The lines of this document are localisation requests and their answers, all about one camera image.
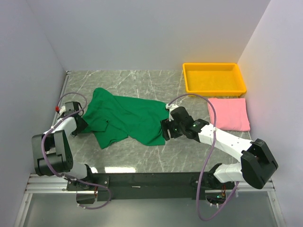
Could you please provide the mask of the green t shirt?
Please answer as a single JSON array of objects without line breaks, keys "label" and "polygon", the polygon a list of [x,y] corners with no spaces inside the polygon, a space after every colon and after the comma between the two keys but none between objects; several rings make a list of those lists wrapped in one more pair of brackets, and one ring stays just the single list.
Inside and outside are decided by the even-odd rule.
[{"label": "green t shirt", "polygon": [[128,137],[160,146],[165,144],[160,122],[168,117],[164,102],[115,96],[99,87],[82,117],[88,125],[82,133],[93,133],[102,149]]}]

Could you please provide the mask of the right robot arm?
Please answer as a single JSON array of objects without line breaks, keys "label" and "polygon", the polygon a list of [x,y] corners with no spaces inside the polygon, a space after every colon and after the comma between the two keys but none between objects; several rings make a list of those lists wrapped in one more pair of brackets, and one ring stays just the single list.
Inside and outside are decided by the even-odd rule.
[{"label": "right robot arm", "polygon": [[211,170],[218,182],[246,182],[255,189],[262,189],[278,169],[278,163],[265,141],[243,139],[205,120],[194,120],[182,106],[166,105],[166,110],[169,117],[161,121],[165,140],[186,136],[212,145],[238,161],[236,164],[218,164]]}]

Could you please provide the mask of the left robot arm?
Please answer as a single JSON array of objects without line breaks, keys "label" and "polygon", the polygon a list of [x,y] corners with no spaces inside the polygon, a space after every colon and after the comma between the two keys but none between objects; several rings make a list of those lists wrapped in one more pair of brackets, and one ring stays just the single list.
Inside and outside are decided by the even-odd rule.
[{"label": "left robot arm", "polygon": [[73,160],[68,137],[75,137],[88,124],[83,120],[83,109],[79,102],[67,102],[62,107],[56,107],[59,114],[58,127],[50,134],[47,132],[32,137],[32,151],[35,172],[39,176],[53,176],[44,157],[47,157],[55,172],[62,178],[72,182],[80,179],[92,183],[93,173],[87,164]]}]

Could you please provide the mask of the folded pink t shirt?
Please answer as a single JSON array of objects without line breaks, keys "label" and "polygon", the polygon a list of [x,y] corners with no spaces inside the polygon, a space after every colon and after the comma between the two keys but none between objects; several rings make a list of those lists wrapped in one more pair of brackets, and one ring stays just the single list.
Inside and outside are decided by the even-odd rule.
[{"label": "folded pink t shirt", "polygon": [[250,131],[245,98],[209,98],[216,112],[216,128]]}]

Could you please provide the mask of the yellow plastic tray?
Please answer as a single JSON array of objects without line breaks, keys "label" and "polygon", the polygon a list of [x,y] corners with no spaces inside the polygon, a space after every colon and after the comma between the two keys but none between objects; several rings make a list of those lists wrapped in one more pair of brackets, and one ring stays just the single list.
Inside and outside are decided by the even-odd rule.
[{"label": "yellow plastic tray", "polygon": [[236,63],[184,63],[187,93],[202,96],[241,96],[247,92]]}]

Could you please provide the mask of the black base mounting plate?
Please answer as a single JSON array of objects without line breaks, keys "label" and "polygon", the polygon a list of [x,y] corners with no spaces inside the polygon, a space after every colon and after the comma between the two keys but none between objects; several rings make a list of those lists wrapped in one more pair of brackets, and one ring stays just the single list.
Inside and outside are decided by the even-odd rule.
[{"label": "black base mounting plate", "polygon": [[[113,200],[127,199],[196,199],[200,172],[183,173],[100,173],[93,174],[94,183],[107,187]],[[232,190],[233,182],[221,183],[208,172],[203,174],[199,199],[205,200],[205,191],[227,189]],[[69,192],[95,191],[94,186],[68,183]],[[108,191],[97,190],[97,201],[106,201]]]}]

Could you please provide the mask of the aluminium extrusion rail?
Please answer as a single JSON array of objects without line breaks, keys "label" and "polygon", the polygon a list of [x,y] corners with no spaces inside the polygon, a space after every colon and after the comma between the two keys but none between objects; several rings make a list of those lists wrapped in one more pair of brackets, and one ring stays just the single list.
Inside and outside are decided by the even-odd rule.
[{"label": "aluminium extrusion rail", "polygon": [[[57,176],[38,176],[35,174],[30,175],[25,189],[25,193],[35,194],[55,194],[55,193],[78,193],[78,194],[92,194],[94,191],[68,191],[68,181]],[[240,182],[236,192],[275,192],[275,187],[272,181],[269,181],[265,186],[258,190],[247,183]]]}]

